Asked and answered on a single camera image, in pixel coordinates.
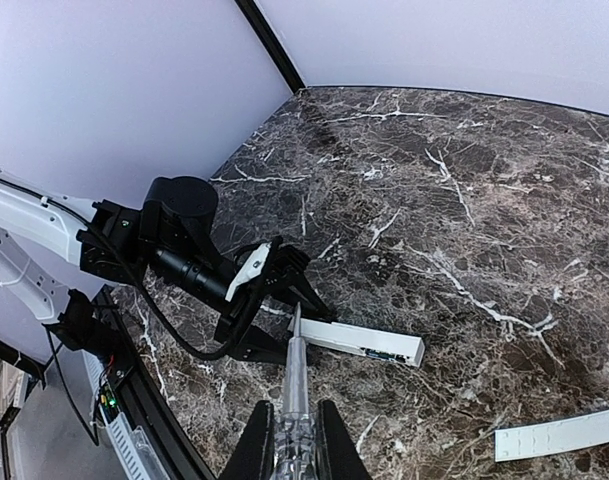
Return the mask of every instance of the wire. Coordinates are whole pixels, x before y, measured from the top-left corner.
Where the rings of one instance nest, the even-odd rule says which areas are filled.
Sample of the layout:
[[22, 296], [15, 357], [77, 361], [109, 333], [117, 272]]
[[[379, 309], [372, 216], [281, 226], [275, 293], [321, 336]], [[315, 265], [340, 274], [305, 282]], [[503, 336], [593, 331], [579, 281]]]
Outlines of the wire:
[[[35, 192], [34, 190], [31, 190], [30, 188], [23, 187], [21, 185], [16, 185], [15, 183], [5, 180], [3, 178], [0, 178], [0, 183], [2, 185], [6, 185], [7, 187], [13, 188], [15, 190], [18, 190], [22, 193], [25, 193], [25, 194], [30, 195], [37, 199], [42, 199], [44, 197], [43, 195]], [[244, 311], [242, 312], [242, 315], [240, 316], [238, 322], [233, 327], [233, 330], [231, 331], [231, 334], [229, 335], [229, 337], [216, 350], [214, 350], [212, 352], [203, 352], [203, 351], [200, 351], [197, 348], [195, 348], [190, 343], [188, 343], [188, 341], [186, 341], [186, 339], [184, 339], [184, 337], [182, 337], [179, 334], [179, 332], [175, 329], [175, 327], [173, 327], [171, 322], [166, 318], [166, 315], [164, 315], [164, 313], [162, 313], [162, 311], [159, 309], [159, 307], [155, 303], [155, 300], [153, 300], [153, 297], [151, 297], [151, 294], [148, 292], [148, 290], [144, 286], [144, 283], [140, 280], [140, 278], [135, 273], [135, 271], [133, 270], [131, 265], [124, 258], [124, 256], [120, 253], [120, 251], [117, 250], [117, 248], [115, 248], [115, 246], [111, 243], [111, 241], [106, 236], [106, 234], [104, 234], [104, 232], [102, 232], [92, 222], [88, 221], [78, 212], [76, 212], [75, 210], [69, 208], [68, 206], [58, 202], [57, 200], [53, 200], [53, 199], [47, 197], [47, 203], [59, 208], [63, 212], [69, 214], [71, 217], [78, 220], [80, 223], [82, 223], [82, 225], [84, 225], [88, 229], [89, 232], [91, 232], [91, 234], [95, 238], [97, 238], [97, 240], [99, 240], [100, 243], [102, 243], [102, 245], [104, 245], [104, 247], [106, 247], [106, 249], [111, 253], [111, 255], [113, 255], [115, 257], [115, 259], [119, 262], [119, 264], [122, 266], [122, 268], [124, 268], [124, 271], [130, 278], [131, 282], [133, 282], [133, 285], [135, 286], [135, 288], [137, 289], [139, 294], [144, 298], [146, 305], [151, 309], [153, 314], [159, 319], [160, 323], [168, 331], [168, 333], [171, 335], [171, 337], [173, 337], [173, 339], [186, 352], [188, 352], [190, 355], [197, 358], [198, 360], [202, 360], [202, 361], [213, 361], [213, 360], [218, 360], [218, 359], [224, 357], [231, 351], [231, 349], [236, 345], [239, 338], [241, 338], [241, 336], [246, 332], [248, 326], [253, 321], [253, 317], [255, 316], [255, 311], [253, 311], [253, 307], [254, 307], [254, 304], [256, 304], [258, 302], [258, 299], [259, 299], [259, 296], [261, 293], [260, 292], [261, 286], [266, 282], [266, 278], [267, 278], [267, 274], [268, 274], [268, 270], [269, 270], [268, 267], [272, 263], [272, 260], [275, 258], [275, 253], [276, 253], [277, 249], [279, 248], [279, 245], [282, 243], [281, 237], [275, 237], [273, 239], [273, 241], [271, 242], [271, 249], [266, 258], [264, 268], [262, 269], [262, 272], [260, 273], [260, 275], [257, 277], [256, 281], [254, 282], [254, 284], [256, 285], [256, 288], [251, 292], [251, 296], [246, 303]]]
[[75, 405], [75, 402], [73, 401], [73, 397], [71, 396], [71, 392], [69, 391], [68, 386], [66, 385], [66, 380], [64, 380], [64, 374], [62, 372], [62, 366], [60, 365], [60, 361], [57, 358], [57, 352], [55, 351], [55, 345], [53, 345], [53, 337], [51, 336], [51, 332], [48, 329], [46, 329], [46, 336], [48, 338], [48, 344], [51, 347], [51, 353], [53, 354], [53, 360], [55, 361], [55, 367], [57, 368], [57, 373], [59, 374], [60, 380], [62, 381], [62, 386], [64, 387], [64, 392], [66, 393], [66, 398], [68, 399], [68, 403], [70, 403], [71, 408], [73, 409], [73, 412], [75, 413], [75, 416], [77, 417], [77, 419], [80, 421], [80, 423], [84, 427], [84, 430], [86, 431], [87, 435], [89, 436], [89, 438], [91, 439], [93, 444], [96, 447], [98, 447], [100, 444], [100, 441], [99, 441], [99, 437], [97, 435], [97, 425], [93, 426], [94, 431], [91, 432], [91, 428], [86, 423], [86, 420], [84, 420], [84, 417], [78, 410], [77, 405]]

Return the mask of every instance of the white wall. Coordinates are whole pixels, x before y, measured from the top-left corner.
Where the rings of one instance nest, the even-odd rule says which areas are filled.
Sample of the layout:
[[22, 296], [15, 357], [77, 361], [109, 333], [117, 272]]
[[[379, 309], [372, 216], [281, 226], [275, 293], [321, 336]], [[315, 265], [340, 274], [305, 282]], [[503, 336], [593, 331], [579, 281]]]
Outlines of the white wall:
[[307, 85], [459, 89], [609, 113], [609, 0], [258, 0]]
[[[232, 0], [0, 0], [0, 166], [52, 191], [139, 207], [156, 176], [208, 177], [289, 95]], [[0, 338], [49, 356], [1, 290]]]

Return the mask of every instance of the marble tabletop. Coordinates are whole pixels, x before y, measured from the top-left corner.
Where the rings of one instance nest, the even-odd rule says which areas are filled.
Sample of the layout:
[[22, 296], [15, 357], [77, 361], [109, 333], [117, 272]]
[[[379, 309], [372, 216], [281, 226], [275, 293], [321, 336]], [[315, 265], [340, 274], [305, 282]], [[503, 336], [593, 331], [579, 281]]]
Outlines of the marble tabletop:
[[[345, 323], [421, 336], [421, 368], [310, 347], [375, 479], [609, 479], [609, 444], [496, 464], [493, 432], [609, 408], [609, 118], [528, 101], [314, 88], [212, 178], [223, 252], [281, 234]], [[199, 347], [215, 312], [148, 278]], [[216, 472], [283, 368], [181, 351], [115, 293], [154, 379]], [[257, 324], [286, 338], [267, 304]]]

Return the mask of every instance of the marble table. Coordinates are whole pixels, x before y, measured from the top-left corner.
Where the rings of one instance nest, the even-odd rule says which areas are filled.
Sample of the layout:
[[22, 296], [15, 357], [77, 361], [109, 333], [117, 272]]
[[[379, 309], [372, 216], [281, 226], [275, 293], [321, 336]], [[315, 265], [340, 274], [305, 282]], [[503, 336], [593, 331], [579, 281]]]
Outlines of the marble table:
[[[224, 252], [281, 234], [343, 322], [421, 336], [421, 368], [310, 347], [373, 478], [609, 479], [609, 444], [496, 464], [493, 431], [609, 408], [609, 118], [507, 98], [315, 88], [214, 176]], [[196, 346], [216, 314], [148, 279]], [[182, 352], [116, 292], [150, 372], [221, 471], [283, 369]], [[274, 304], [258, 316], [285, 338]]]

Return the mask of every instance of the cable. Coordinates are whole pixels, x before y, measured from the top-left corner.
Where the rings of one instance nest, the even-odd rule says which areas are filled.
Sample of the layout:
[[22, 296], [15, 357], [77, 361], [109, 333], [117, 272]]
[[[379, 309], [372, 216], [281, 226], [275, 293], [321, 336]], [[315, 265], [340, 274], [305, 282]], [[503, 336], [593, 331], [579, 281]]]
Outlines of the cable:
[[84, 417], [78, 410], [77, 405], [75, 405], [75, 402], [73, 401], [73, 397], [71, 396], [71, 392], [68, 389], [68, 385], [66, 385], [66, 380], [64, 380], [64, 374], [62, 373], [62, 366], [60, 365], [60, 361], [57, 358], [57, 352], [55, 351], [55, 345], [53, 345], [53, 337], [51, 336], [51, 332], [48, 329], [46, 329], [46, 336], [48, 338], [48, 344], [51, 347], [51, 353], [53, 354], [53, 360], [55, 361], [55, 367], [57, 368], [57, 373], [59, 374], [60, 380], [62, 381], [62, 386], [64, 387], [64, 392], [66, 393], [66, 398], [68, 399], [68, 403], [70, 403], [71, 408], [73, 409], [73, 412], [75, 413], [75, 416], [77, 417], [77, 419], [80, 421], [80, 423], [84, 427], [84, 430], [86, 431], [87, 435], [89, 436], [89, 438], [91, 439], [93, 444], [96, 447], [98, 447], [100, 445], [100, 441], [99, 441], [99, 438], [97, 435], [97, 425], [93, 426], [94, 431], [91, 432], [91, 428], [86, 423], [86, 420], [84, 420]]
[[[15, 190], [18, 190], [22, 193], [25, 193], [27, 195], [30, 195], [30, 196], [40, 199], [40, 200], [44, 197], [44, 195], [41, 195], [41, 194], [35, 192], [34, 190], [31, 190], [30, 188], [23, 187], [21, 185], [16, 185], [15, 183], [10, 182], [8, 180], [4, 180], [3, 178], [0, 178], [0, 183], [2, 185], [6, 185], [7, 187], [13, 188]], [[148, 290], [146, 290], [146, 287], [144, 286], [143, 282], [139, 279], [138, 275], [133, 271], [133, 269], [131, 268], [128, 261], [119, 252], [119, 250], [117, 250], [115, 248], [115, 246], [111, 243], [111, 241], [104, 234], [104, 232], [102, 232], [95, 225], [93, 225], [92, 222], [89, 222], [86, 218], [84, 218], [82, 215], [80, 215], [75, 210], [69, 208], [68, 206], [66, 206], [56, 200], [53, 200], [49, 197], [47, 197], [47, 203], [59, 208], [63, 212], [69, 214], [71, 217], [75, 218], [77, 221], [82, 223], [82, 225], [84, 225], [88, 229], [88, 231], [91, 232], [91, 234], [95, 238], [97, 238], [97, 240], [99, 240], [99, 242], [102, 243], [104, 245], [104, 247], [106, 247], [106, 249], [111, 253], [111, 255], [113, 255], [115, 257], [115, 259], [119, 262], [119, 264], [122, 266], [122, 268], [124, 268], [124, 271], [130, 278], [130, 280], [133, 282], [133, 285], [135, 286], [135, 288], [137, 289], [139, 294], [144, 298], [146, 305], [153, 311], [153, 314], [159, 319], [160, 323], [168, 331], [168, 333], [171, 335], [171, 337], [173, 337], [173, 339], [187, 353], [189, 353], [193, 357], [197, 358], [198, 360], [202, 360], [202, 361], [218, 360], [218, 359], [224, 357], [225, 355], [227, 355], [231, 351], [231, 349], [235, 346], [236, 339], [238, 339], [238, 337], [241, 337], [241, 335], [246, 331], [246, 329], [248, 328], [250, 323], [253, 321], [255, 312], [252, 312], [252, 305], [257, 302], [257, 299], [260, 294], [261, 286], [266, 281], [266, 277], [267, 277], [268, 269], [269, 269], [268, 267], [271, 264], [272, 260], [275, 258], [275, 253], [277, 251], [277, 248], [279, 248], [279, 245], [282, 243], [281, 237], [276, 237], [275, 239], [273, 239], [273, 242], [271, 242], [271, 249], [266, 258], [264, 268], [262, 269], [262, 272], [260, 273], [260, 275], [257, 277], [256, 281], [254, 282], [254, 284], [257, 287], [252, 291], [251, 298], [249, 298], [249, 301], [247, 302], [247, 305], [243, 311], [243, 314], [240, 316], [235, 327], [233, 327], [233, 330], [231, 331], [231, 334], [229, 335], [229, 337], [226, 339], [226, 342], [224, 342], [219, 348], [217, 348], [216, 350], [214, 350], [212, 352], [203, 352], [203, 351], [200, 351], [197, 348], [195, 348], [190, 343], [188, 343], [184, 339], [184, 337], [182, 337], [179, 334], [179, 332], [175, 329], [175, 327], [173, 327], [171, 322], [166, 318], [166, 315], [164, 315], [164, 313], [162, 313], [162, 311], [159, 309], [159, 307], [155, 303], [155, 300], [153, 300], [153, 297], [151, 297], [151, 294], [148, 292]]]

